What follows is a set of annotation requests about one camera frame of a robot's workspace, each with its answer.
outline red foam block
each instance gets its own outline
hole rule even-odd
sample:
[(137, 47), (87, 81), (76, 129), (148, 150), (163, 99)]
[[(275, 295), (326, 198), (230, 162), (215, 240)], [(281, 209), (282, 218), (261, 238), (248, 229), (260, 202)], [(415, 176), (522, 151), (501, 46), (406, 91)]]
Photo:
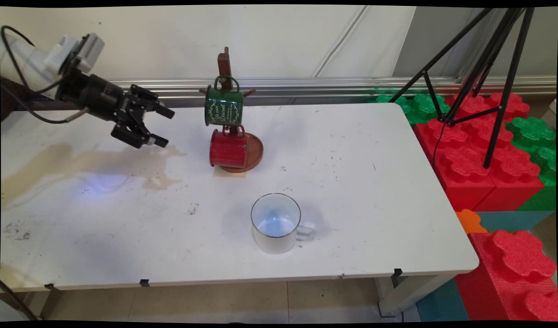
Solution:
[(470, 320), (558, 321), (556, 264), (526, 231), (470, 233), (479, 266), (455, 277)]
[(435, 173), (454, 210), (475, 208), (495, 189), (481, 155), (469, 147), (449, 148), (435, 164)]
[[(495, 118), (482, 116), (481, 118), (474, 118), (469, 122), (469, 125), (462, 128), (468, 135), (467, 143), (471, 149), (485, 156), (493, 133)], [(513, 137), (514, 134), (506, 130), (506, 125), (502, 123), (502, 127), (497, 135), (496, 148), (512, 148)]]
[[(489, 98), (485, 98), (485, 102), (491, 107), (499, 106), (502, 101), (501, 93), (494, 93)], [(510, 93), (507, 101), (506, 114), (504, 114), (504, 121), (509, 122), (513, 118), (528, 118), (530, 105), (522, 101), (522, 97), (514, 93)]]
[[(485, 101), (466, 102), (461, 106), (461, 108), (459, 108), (457, 110), (457, 113), (455, 115), (455, 119), (459, 120), (460, 118), (466, 118), (467, 116), (477, 114), (477, 113), (483, 112), (484, 110), (488, 110), (488, 109), (491, 109), (491, 107), (487, 103), (485, 103)], [(488, 117), (491, 117), (492, 120), (495, 121), (496, 114), (495, 113), (485, 114), (484, 116), (480, 116), (479, 118), (472, 118), (470, 120), (463, 121), (463, 122), (460, 122), (460, 123), (457, 123), (457, 124), (459, 126), (461, 126), (462, 129), (465, 129), (473, 121), (479, 120), (480, 118), (488, 118)]]
[(430, 120), (427, 124), (415, 125), (414, 132), (416, 139), (418, 139), (420, 146), (423, 148), (425, 155), (429, 159), (429, 162), (433, 160), (433, 152), (437, 142), (439, 142), (439, 146), (437, 147), (435, 160), (439, 160), (439, 158), (441, 158), (441, 156), (445, 153), (445, 150), (449, 148), (467, 147), (467, 133), (465, 133), (458, 125), (450, 127), (445, 124), (443, 137), (441, 141), (439, 141), (442, 128), (443, 122), (435, 118)]
[(475, 212), (516, 210), (544, 188), (538, 178), (540, 167), (530, 162), (530, 155), (518, 148), (495, 149), (489, 177), (493, 189), (477, 206)]
[[(456, 94), (450, 98), (449, 97), (445, 98), (445, 104), (448, 104), (449, 106), (453, 106), (458, 95), (459, 94)], [(465, 99), (463, 99), (463, 101), (461, 102), (461, 106), (464, 106), (466, 104), (471, 104), (471, 103), (484, 103), (484, 102), (485, 99), (483, 97), (481, 96), (472, 97), (471, 93), (469, 93), (468, 95), (465, 96)]]

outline robotic arm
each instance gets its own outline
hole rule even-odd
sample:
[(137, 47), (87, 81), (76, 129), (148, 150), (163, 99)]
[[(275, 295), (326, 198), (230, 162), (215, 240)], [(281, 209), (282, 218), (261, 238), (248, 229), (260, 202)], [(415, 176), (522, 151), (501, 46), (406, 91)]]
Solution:
[(143, 123), (146, 112), (173, 118), (158, 96), (143, 87), (131, 85), (125, 92), (117, 85), (86, 75), (104, 46), (95, 33), (79, 39), (62, 36), (51, 52), (26, 41), (0, 33), (0, 74), (52, 99), (72, 102), (92, 116), (116, 123), (111, 135), (133, 147), (156, 144), (166, 147), (168, 140), (150, 133)]

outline mug handle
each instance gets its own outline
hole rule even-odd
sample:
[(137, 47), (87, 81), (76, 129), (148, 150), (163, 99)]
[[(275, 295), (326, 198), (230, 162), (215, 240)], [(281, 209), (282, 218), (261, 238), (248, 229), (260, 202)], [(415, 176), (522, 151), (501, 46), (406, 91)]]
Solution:
[[(306, 231), (299, 231), (300, 228), (306, 229)], [(311, 222), (301, 222), (296, 232), (298, 241), (311, 241), (315, 236), (315, 225)]]
[(216, 77), (216, 79), (214, 80), (214, 89), (215, 90), (218, 90), (218, 80), (220, 79), (220, 77), (224, 77), (226, 79), (231, 79), (236, 84), (236, 91), (231, 91), (231, 93), (237, 93), (237, 92), (241, 91), (241, 86), (239, 85), (238, 81), (235, 80), (233, 77), (231, 77), (229, 75), (218, 75)]
[[(225, 133), (225, 131), (224, 131), (225, 129), (226, 129), (226, 125), (224, 125), (224, 126), (222, 127), (222, 135), (226, 137), (226, 133)], [(244, 137), (244, 135), (245, 135), (245, 133), (244, 133), (244, 127), (243, 127), (242, 125), (241, 125), (241, 129), (242, 129), (242, 131), (243, 131), (243, 137)]]

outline green mug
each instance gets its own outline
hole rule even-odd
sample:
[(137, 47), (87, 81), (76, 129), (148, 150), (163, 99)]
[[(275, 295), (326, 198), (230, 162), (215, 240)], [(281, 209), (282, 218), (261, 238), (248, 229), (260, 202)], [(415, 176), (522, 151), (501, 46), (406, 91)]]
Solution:
[[(236, 84), (236, 91), (218, 89), (218, 80), (221, 77), (231, 79)], [(208, 85), (206, 101), (204, 104), (204, 118), (206, 126), (227, 125), (239, 127), (242, 125), (242, 106), (244, 95), (239, 83), (229, 75), (219, 75), (214, 80), (214, 87)]]

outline wooden mug stand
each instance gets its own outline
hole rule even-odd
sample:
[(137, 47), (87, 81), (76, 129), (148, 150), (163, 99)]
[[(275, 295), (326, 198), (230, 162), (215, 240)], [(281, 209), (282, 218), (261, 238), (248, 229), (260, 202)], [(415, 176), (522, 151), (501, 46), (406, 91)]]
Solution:
[[(230, 70), (230, 56), (228, 54), (228, 46), (224, 47), (224, 52), (218, 54), (218, 73), (219, 75), (229, 75), (232, 76)], [(232, 90), (232, 81), (229, 79), (221, 78), (220, 85), (223, 90)], [(206, 89), (200, 88), (198, 91), (200, 93), (206, 94)], [(244, 97), (248, 97), (256, 92), (256, 89), (251, 89), (247, 92), (244, 92)], [(223, 127), (227, 129), (230, 134), (237, 134), (239, 132), (238, 127)], [(262, 159), (262, 154), (264, 148), (262, 146), (262, 141), (252, 133), (246, 133), (249, 135), (248, 143), (247, 143), (247, 160), (246, 160), (246, 167), (245, 168), (229, 168), (228, 166), (220, 166), (221, 169), (231, 172), (231, 173), (241, 173), (247, 172), (248, 170), (252, 170), (255, 168)]]

